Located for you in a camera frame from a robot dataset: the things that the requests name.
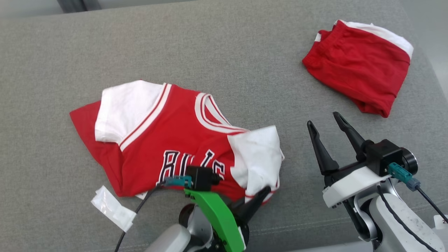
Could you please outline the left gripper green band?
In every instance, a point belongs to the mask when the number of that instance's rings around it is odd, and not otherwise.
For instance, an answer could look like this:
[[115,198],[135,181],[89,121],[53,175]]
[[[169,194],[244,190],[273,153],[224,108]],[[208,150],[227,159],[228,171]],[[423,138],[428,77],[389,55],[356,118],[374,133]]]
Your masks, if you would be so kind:
[[256,193],[248,202],[245,198],[232,203],[232,212],[221,197],[210,191],[184,190],[192,202],[197,204],[211,225],[211,238],[203,251],[207,252],[243,252],[246,249],[241,228],[247,225],[262,206],[264,199],[271,193],[269,186]]

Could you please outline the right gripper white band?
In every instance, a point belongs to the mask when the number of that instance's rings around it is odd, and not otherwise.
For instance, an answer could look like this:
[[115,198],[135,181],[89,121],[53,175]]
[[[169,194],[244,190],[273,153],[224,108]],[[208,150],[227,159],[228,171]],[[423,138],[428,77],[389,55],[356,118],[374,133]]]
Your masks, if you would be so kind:
[[352,163],[339,170],[338,163],[331,158],[320,140],[320,134],[312,121],[307,121],[307,128],[315,152],[320,173],[324,176],[325,188],[323,200],[328,208],[361,193],[381,181],[391,177],[390,174],[379,176],[366,164],[364,153],[365,139],[350,125],[339,112],[333,112],[334,119],[343,131],[356,153],[357,163]]

